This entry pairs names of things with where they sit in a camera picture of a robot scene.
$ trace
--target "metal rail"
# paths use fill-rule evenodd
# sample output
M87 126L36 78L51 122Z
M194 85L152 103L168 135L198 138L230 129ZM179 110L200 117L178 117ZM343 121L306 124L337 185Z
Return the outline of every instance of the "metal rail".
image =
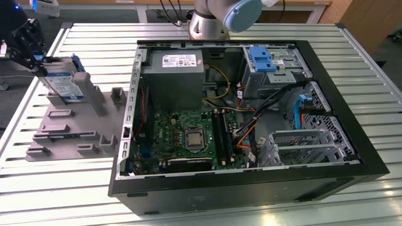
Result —
M130 86L136 41L187 39L186 26L75 24L55 56L76 53L102 90ZM48 100L35 79L0 140L0 225L397 225L402 219L402 96L346 30L256 24L231 39L309 40L391 173L322 201L136 216L107 196L112 158L27 162Z

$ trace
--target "power supply label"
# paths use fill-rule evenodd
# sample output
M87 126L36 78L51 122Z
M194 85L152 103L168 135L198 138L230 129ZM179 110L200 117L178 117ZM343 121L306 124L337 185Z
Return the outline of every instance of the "power supply label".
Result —
M44 78L65 102L81 101L84 94L73 83L73 78L68 72L48 73Z
M162 58L162 67L196 67L195 54L164 55Z

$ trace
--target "workbench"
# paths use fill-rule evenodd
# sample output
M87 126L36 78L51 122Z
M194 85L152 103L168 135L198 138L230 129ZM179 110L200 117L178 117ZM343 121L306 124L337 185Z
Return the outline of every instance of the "workbench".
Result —
M33 79L0 140L0 224L398 225L402 215L402 94L349 31L329 24L256 24L234 40L307 40L391 173L317 202L136 216L107 196L112 158L27 162L47 89ZM73 24L49 56L76 53L103 91L130 86L140 39L187 39L171 24Z

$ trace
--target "label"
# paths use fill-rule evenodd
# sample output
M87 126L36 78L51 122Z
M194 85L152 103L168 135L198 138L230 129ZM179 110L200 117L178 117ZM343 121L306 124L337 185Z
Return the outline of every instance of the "label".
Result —
M238 90L238 98L243 99L243 92Z
M275 65L283 65L283 60L274 60L272 62Z
M255 155L251 152L248 152L248 159L255 162Z
M266 141L266 139L264 139L263 137L260 137L259 140L258 140L258 144L259 144L259 145L263 145L263 144L264 144L264 141Z
M84 94L77 85L72 82L73 78L68 72L48 73L44 79L65 102L80 102L80 99L84 98Z
M196 67L195 54L164 55L162 58L162 67Z

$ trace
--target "blue cable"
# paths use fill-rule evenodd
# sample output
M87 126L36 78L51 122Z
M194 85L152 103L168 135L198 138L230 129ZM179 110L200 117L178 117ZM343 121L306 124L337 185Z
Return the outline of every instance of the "blue cable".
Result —
M302 129L302 123L301 123L301 118L299 118L299 104L301 104L301 102L303 103L305 100L309 100L309 101L313 100L313 98L306 97L305 94L301 94L299 96L301 96L301 98L295 102L295 110L294 110L297 129Z
M302 98L299 98L295 102L295 110L294 110L294 115L295 115L295 125L297 125L297 129L302 129L302 124L301 124L301 118L299 118L299 104L301 102L303 102L305 100Z

